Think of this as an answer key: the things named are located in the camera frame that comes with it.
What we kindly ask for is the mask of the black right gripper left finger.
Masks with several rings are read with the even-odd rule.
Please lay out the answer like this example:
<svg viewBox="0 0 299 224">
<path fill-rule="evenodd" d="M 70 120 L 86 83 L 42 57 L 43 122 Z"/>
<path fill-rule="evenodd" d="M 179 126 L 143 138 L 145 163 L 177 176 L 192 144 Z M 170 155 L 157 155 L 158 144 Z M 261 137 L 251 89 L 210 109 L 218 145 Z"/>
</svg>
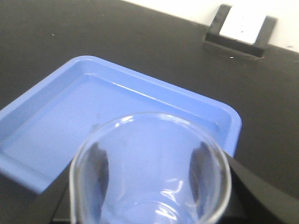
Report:
<svg viewBox="0 0 299 224">
<path fill-rule="evenodd" d="M 70 166 L 68 164 L 51 185 L 34 200 L 30 213 L 31 224 L 69 224 L 71 222 Z"/>
</svg>

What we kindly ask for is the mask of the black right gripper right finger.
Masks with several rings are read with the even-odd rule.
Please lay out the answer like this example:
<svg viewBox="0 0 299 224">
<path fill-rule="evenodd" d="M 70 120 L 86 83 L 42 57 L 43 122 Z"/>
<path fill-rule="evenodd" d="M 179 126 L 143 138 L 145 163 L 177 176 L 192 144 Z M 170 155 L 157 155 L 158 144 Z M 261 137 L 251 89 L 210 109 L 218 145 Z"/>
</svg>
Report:
<svg viewBox="0 0 299 224">
<path fill-rule="evenodd" d="M 297 224 L 299 200 L 273 187 L 226 154 L 232 195 L 220 224 Z"/>
</svg>

